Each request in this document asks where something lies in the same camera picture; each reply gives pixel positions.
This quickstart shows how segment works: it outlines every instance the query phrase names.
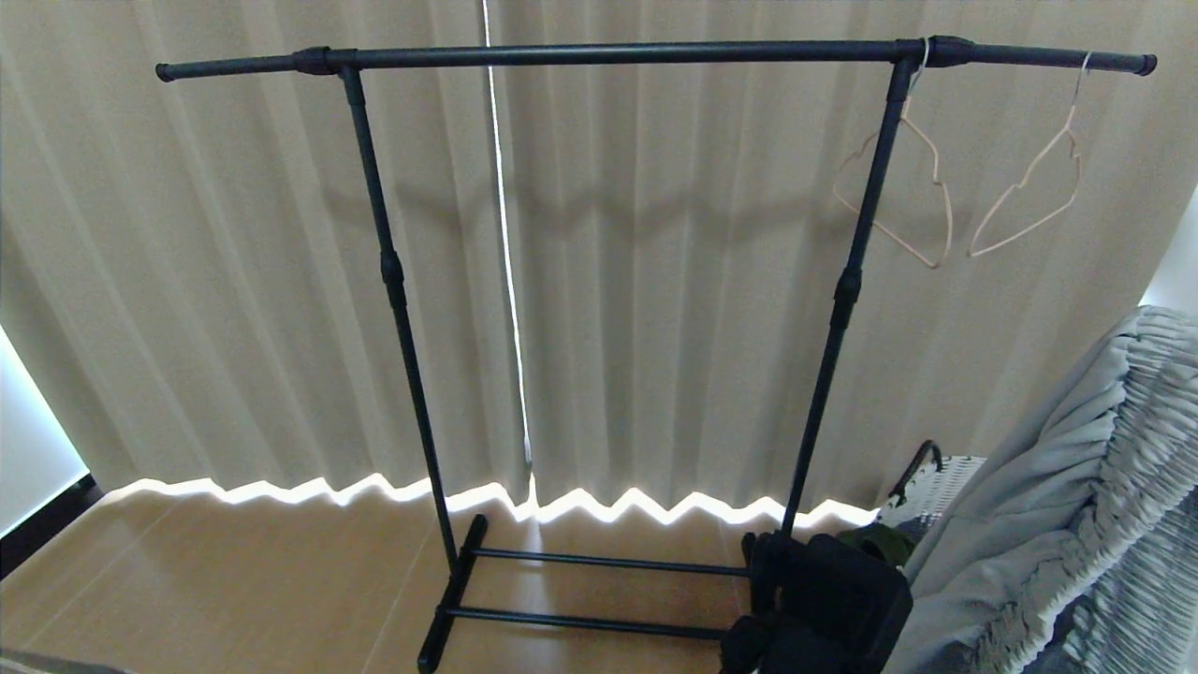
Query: light under curtain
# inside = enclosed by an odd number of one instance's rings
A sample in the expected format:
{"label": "light under curtain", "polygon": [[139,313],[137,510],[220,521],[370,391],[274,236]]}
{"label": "light under curtain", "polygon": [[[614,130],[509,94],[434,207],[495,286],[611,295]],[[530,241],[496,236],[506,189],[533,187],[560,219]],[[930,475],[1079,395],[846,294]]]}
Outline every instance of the light under curtain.
{"label": "light under curtain", "polygon": [[[335,78],[157,61],[482,44],[477,2],[4,2],[6,330],[104,488],[426,476]],[[478,69],[367,73],[450,491],[528,486]]]}
{"label": "light under curtain", "polygon": [[[964,248],[1061,127],[1077,72],[930,71],[910,116],[942,153],[955,250],[928,271],[878,232],[800,510],[875,505],[915,449],[988,454],[1024,406],[1136,305],[1198,182],[1198,57],[1184,4],[552,2],[491,10],[495,44],[888,40],[1154,51],[1085,78],[1084,177],[1060,218]],[[537,492],[785,500],[853,213],[834,171],[881,119],[876,65],[496,71]],[[943,206],[906,130],[878,219],[934,256]],[[866,165],[849,166],[859,199]],[[1067,199],[1060,147],[987,231]]]}
{"label": "light under curtain", "polygon": [[[931,71],[958,235],[927,271],[883,236],[803,510],[871,506],[925,438],[985,455],[1143,292],[1198,183],[1185,4],[489,4],[494,44],[978,41],[1152,51],[1088,75],[1085,175],[1059,220],[964,259],[970,224],[1059,128],[1075,72]],[[425,476],[344,92],[333,78],[163,86],[158,61],[482,44],[474,0],[0,5],[0,320],[107,488]],[[889,68],[496,68],[514,297],[483,69],[367,72],[447,490],[637,487],[785,500],[853,215],[833,171]],[[879,219],[934,251],[928,157],[900,133]],[[1067,193],[1067,159],[998,236]],[[845,190],[859,195],[865,166]]]}

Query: brown tile floor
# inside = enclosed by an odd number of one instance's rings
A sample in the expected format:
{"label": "brown tile floor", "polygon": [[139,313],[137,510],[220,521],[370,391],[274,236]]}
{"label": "brown tile floor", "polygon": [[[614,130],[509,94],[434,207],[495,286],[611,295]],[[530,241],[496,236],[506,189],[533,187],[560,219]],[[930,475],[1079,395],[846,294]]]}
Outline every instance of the brown tile floor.
{"label": "brown tile floor", "polygon": [[[633,509],[538,524],[497,504],[486,545],[740,564],[731,527],[691,511],[666,527]],[[465,535],[470,515],[454,516]],[[415,672],[444,588],[428,498],[365,491],[228,504],[200,494],[107,499],[0,584],[0,644],[153,673]],[[479,560],[466,603],[722,627],[745,611],[731,578]],[[438,672],[716,672],[714,643],[459,620]]]}

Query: black baseboard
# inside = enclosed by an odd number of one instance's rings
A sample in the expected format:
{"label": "black baseboard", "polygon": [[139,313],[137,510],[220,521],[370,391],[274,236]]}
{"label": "black baseboard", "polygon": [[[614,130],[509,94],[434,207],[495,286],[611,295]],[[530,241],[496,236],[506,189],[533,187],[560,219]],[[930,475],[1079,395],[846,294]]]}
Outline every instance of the black baseboard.
{"label": "black baseboard", "polygon": [[93,506],[102,496],[91,474],[84,475],[10,532],[0,540],[0,581]]}

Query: wire hanger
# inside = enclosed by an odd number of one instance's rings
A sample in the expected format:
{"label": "wire hanger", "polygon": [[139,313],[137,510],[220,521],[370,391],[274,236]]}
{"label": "wire hanger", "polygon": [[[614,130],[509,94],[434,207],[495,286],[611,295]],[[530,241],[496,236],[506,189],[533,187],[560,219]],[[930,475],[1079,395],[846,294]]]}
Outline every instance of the wire hanger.
{"label": "wire hanger", "polygon": [[[1060,130],[1057,132],[1057,135],[1053,135],[1052,140],[1049,140],[1048,144],[1045,145],[1045,148],[1040,150],[1040,153],[1036,154],[1036,158],[1031,159],[1031,163],[1028,164],[1028,170],[1024,171],[1023,174],[1023,178],[1016,182],[1015,184],[1008,187],[1006,190],[1003,192],[1003,194],[998,198],[998,200],[994,201],[994,205],[991,206],[988,211],[986,211],[986,217],[981,218],[981,224],[978,225],[978,230],[974,231],[973,238],[969,241],[969,248],[966,250],[966,255],[975,257],[978,255],[1002,248],[1003,245],[1006,245],[1008,243],[1015,241],[1019,236],[1023,236],[1024,233],[1031,231],[1033,229],[1040,226],[1041,224],[1048,221],[1049,219],[1059,215],[1060,213],[1065,212],[1066,208],[1073,205],[1073,200],[1077,199],[1077,192],[1082,186],[1082,154],[1081,152],[1077,151],[1077,136],[1073,135],[1073,126],[1072,126],[1073,113],[1077,111],[1077,96],[1082,91],[1082,78],[1085,77],[1087,67],[1090,63],[1091,54],[1094,54],[1094,51],[1087,51],[1085,57],[1082,59],[1082,69],[1078,71],[1077,73],[1077,84],[1073,86],[1073,101],[1069,104],[1069,115],[1065,116],[1065,125],[1061,126]],[[985,248],[981,249],[975,249],[978,245],[978,238],[981,237],[981,232],[984,229],[986,229],[986,225],[990,223],[990,218],[994,215],[994,213],[998,211],[999,207],[1002,207],[1003,201],[1005,201],[1006,198],[1011,195],[1011,192],[1015,192],[1016,189],[1023,189],[1023,187],[1027,186],[1028,180],[1031,177],[1031,174],[1035,172],[1036,166],[1048,154],[1048,152],[1058,142],[1060,142],[1061,138],[1069,139],[1069,158],[1071,162],[1073,162],[1073,190],[1070,193],[1069,199],[1064,204],[1058,206],[1053,212],[1046,214],[1045,217],[1023,227],[1022,231],[1012,233],[1011,236],[1003,238],[998,243],[986,245]]]}
{"label": "wire hanger", "polygon": [[[907,101],[902,105],[902,113],[898,115],[898,122],[909,128],[910,132],[914,133],[916,138],[922,140],[924,145],[927,145],[927,148],[932,151],[932,184],[939,187],[940,193],[944,195],[944,223],[945,223],[944,250],[940,251],[940,256],[937,257],[936,261],[932,261],[926,256],[924,256],[922,253],[916,250],[914,245],[903,241],[902,237],[900,237],[897,233],[891,231],[890,227],[882,224],[877,219],[873,220],[873,225],[881,229],[883,233],[893,238],[895,243],[898,243],[900,245],[906,248],[908,253],[915,255],[915,257],[919,259],[919,261],[924,262],[928,268],[937,268],[944,262],[944,259],[949,256],[949,249],[952,247],[952,201],[951,199],[949,199],[949,186],[945,184],[943,180],[940,180],[939,150],[936,148],[936,144],[932,142],[932,139],[928,138],[926,133],[924,133],[918,126],[914,125],[914,122],[912,122],[907,117],[907,111],[910,109],[912,92],[915,91],[915,84],[919,83],[920,75],[924,74],[924,68],[927,67],[927,56],[931,53],[931,43],[927,41],[926,37],[921,40],[924,41],[924,62],[919,65],[919,69],[915,71],[915,75],[910,79],[910,85],[907,87]],[[836,169],[836,177],[831,182],[831,193],[836,196],[836,199],[841,204],[845,205],[845,207],[847,207],[848,210],[853,211],[857,214],[861,214],[861,210],[851,204],[847,199],[845,199],[845,196],[840,193],[840,189],[837,188],[837,186],[840,184],[840,176],[841,174],[845,172],[845,166],[847,166],[851,162],[857,160],[863,156],[865,156],[866,147],[869,147],[870,142],[873,142],[877,138],[878,138],[877,130],[867,135],[865,140],[861,142],[860,150],[849,154],[845,159],[845,162],[840,164],[840,168]]]}

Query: clothes rack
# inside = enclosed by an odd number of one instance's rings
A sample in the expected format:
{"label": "clothes rack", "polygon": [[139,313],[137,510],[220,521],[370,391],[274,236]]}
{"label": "clothes rack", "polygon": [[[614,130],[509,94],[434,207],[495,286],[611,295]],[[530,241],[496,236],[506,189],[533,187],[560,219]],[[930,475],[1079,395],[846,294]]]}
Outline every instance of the clothes rack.
{"label": "clothes rack", "polygon": [[700,564],[667,564],[661,561],[583,557],[570,554],[549,554],[521,551],[506,551],[483,547],[486,534],[486,518],[476,515],[461,547],[454,545],[449,514],[446,509],[446,494],[441,484],[436,445],[432,427],[429,421],[424,387],[420,381],[420,369],[416,346],[412,340],[412,326],[407,315],[407,298],[404,291],[403,263],[395,251],[391,235],[391,223],[383,202],[382,182],[379,177],[379,165],[375,158],[374,142],[370,135],[370,121],[365,108],[365,92],[362,86],[361,71],[369,68],[437,68],[437,67],[483,67],[483,66],[567,66],[567,65],[612,65],[612,63],[709,63],[709,62],[887,62],[891,63],[890,84],[887,91],[885,109],[878,129],[877,144],[861,196],[857,225],[848,250],[848,259],[840,274],[834,292],[834,305],[830,316],[828,339],[819,371],[816,378],[807,412],[806,426],[799,445],[798,461],[794,467],[791,493],[780,533],[789,533],[794,527],[803,486],[815,453],[816,438],[823,419],[833,376],[848,328],[853,305],[861,290],[861,266],[865,259],[866,244],[870,239],[872,221],[878,207],[885,181],[890,153],[894,148],[895,134],[898,129],[900,115],[914,72],[926,60],[926,67],[942,68],[966,63],[1008,63],[1023,66],[1078,68],[1083,62],[1089,69],[1113,71],[1146,75],[1156,67],[1156,56],[1151,54],[1115,54],[1103,51],[1083,51],[1073,49],[1049,49],[1036,47],[1014,47],[999,44],[979,44],[972,41],[934,36],[924,40],[895,41],[791,41],[791,42],[684,42],[684,43],[642,43],[642,44],[556,44],[556,45],[520,45],[520,47],[449,47],[428,49],[332,49],[313,47],[292,54],[277,56],[259,56],[218,61],[196,61],[186,63],[159,63],[155,72],[163,81],[214,75],[300,72],[313,75],[338,75],[344,83],[346,101],[353,117],[358,151],[365,174],[367,192],[374,214],[375,230],[380,244],[380,266],[387,297],[399,332],[400,351],[407,374],[416,420],[419,427],[424,460],[432,487],[437,523],[449,564],[449,579],[441,597],[432,624],[429,627],[424,645],[418,657],[420,672],[436,669],[449,638],[449,631],[455,618],[473,618],[507,623],[534,625],[552,625],[563,627],[587,627],[619,632],[636,632],[671,637],[689,637],[698,639],[719,639],[722,630],[690,627],[678,625],[658,625],[627,620],[606,620],[586,617],[550,615],[537,613],[519,613],[510,611],[484,609],[461,605],[466,584],[478,558],[504,558],[534,560],[545,563],[582,564],[623,569],[646,569],[683,573],[701,573],[715,576],[748,577],[746,567],[712,566]]}

